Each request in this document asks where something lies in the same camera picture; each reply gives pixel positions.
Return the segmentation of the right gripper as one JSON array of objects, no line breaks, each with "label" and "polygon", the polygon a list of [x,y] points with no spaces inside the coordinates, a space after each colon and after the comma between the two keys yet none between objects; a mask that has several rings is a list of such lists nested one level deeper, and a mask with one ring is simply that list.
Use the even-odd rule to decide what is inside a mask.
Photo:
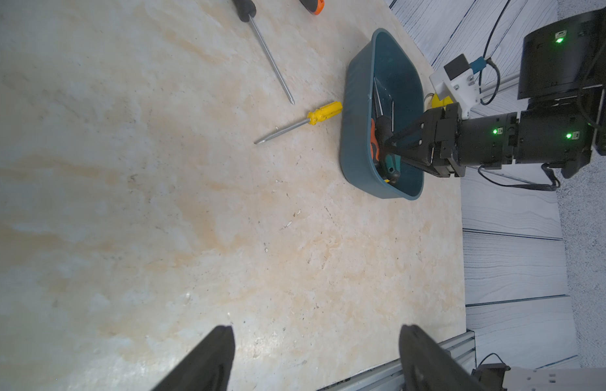
[{"label": "right gripper", "polygon": [[429,109],[410,125],[396,130],[383,144],[402,162],[438,178],[462,178],[457,138],[461,125],[459,104]]}]

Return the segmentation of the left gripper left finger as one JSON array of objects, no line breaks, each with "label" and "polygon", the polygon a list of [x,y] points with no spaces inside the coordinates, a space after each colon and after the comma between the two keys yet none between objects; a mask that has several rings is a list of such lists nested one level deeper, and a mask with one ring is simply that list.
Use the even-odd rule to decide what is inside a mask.
[{"label": "left gripper left finger", "polygon": [[227,390],[235,352],[233,328],[219,325],[153,390]]}]

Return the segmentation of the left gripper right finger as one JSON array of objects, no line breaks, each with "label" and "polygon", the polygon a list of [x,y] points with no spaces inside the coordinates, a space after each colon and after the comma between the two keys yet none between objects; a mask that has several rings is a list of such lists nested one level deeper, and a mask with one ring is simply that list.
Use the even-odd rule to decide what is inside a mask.
[{"label": "left gripper right finger", "polygon": [[398,348],[405,390],[484,390],[417,325],[402,325]]}]

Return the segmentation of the green handle screwdriver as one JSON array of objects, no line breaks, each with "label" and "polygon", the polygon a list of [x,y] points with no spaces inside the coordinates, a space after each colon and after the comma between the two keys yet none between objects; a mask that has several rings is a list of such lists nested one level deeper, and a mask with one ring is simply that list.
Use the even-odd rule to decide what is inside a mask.
[{"label": "green handle screwdriver", "polygon": [[379,161],[381,176],[387,183],[395,184],[401,176],[400,157],[391,153],[385,145],[387,140],[394,135],[394,112],[390,110],[389,114],[384,113],[376,78],[373,79],[373,102],[376,113],[375,138],[379,152],[377,160]]}]

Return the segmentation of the yellow handle screwdriver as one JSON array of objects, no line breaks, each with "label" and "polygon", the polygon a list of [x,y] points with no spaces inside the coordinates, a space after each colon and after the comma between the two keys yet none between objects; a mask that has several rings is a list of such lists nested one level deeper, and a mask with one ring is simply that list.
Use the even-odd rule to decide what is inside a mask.
[{"label": "yellow handle screwdriver", "polygon": [[284,135],[292,130],[295,130],[303,125],[316,125],[319,122],[324,122],[327,119],[337,116],[342,112],[342,110],[343,105],[341,102],[332,102],[330,104],[320,107],[319,109],[309,112],[307,116],[301,121],[283,127],[282,129],[278,129],[273,133],[265,136],[264,138],[257,140],[254,144],[259,145],[261,143],[265,143],[267,141],[279,137],[280,135]]}]

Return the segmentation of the black handle long screwdriver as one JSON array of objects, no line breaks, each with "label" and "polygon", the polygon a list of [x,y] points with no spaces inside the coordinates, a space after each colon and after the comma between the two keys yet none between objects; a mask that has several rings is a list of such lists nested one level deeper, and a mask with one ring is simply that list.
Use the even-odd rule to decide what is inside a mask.
[{"label": "black handle long screwdriver", "polygon": [[279,69],[277,63],[275,62],[274,57],[273,57],[272,53],[270,52],[269,47],[267,46],[267,42],[265,41],[264,37],[262,36],[262,33],[254,20],[256,14],[257,14],[257,8],[256,8],[254,2],[252,0],[233,0],[233,3],[236,8],[236,13],[237,13],[239,19],[244,23],[250,24],[252,30],[254,31],[254,33],[257,37],[257,40],[259,41],[262,50],[265,52],[267,60],[269,61],[270,66],[272,67],[272,69],[280,83],[280,86],[282,86],[283,91],[285,92],[286,96],[288,97],[288,101],[290,102],[290,104],[295,105],[296,102],[293,97],[293,94],[291,93],[290,89],[288,88],[286,81],[283,78],[283,75],[280,72],[280,69]]}]

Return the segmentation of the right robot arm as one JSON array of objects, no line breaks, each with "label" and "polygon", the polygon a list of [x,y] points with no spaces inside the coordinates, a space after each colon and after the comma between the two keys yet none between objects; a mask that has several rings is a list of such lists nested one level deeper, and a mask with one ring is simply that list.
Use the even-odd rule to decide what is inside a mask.
[{"label": "right robot arm", "polygon": [[493,60],[460,55],[430,78],[439,107],[394,130],[376,122],[371,154],[388,182],[402,166],[438,178],[480,174],[506,165],[538,164],[548,183],[529,189],[553,192],[593,152],[606,156],[606,7],[549,24],[525,37],[518,96],[523,112],[472,118],[482,102],[478,78]]}]

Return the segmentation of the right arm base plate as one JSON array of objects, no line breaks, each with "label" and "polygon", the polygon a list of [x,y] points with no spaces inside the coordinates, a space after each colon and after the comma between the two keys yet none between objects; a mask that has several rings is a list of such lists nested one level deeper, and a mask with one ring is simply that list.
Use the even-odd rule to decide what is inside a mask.
[{"label": "right arm base plate", "polygon": [[510,366],[503,363],[481,364],[472,371],[472,377],[474,377],[485,390],[507,391],[507,389],[503,387],[503,381],[505,374],[510,370]]}]

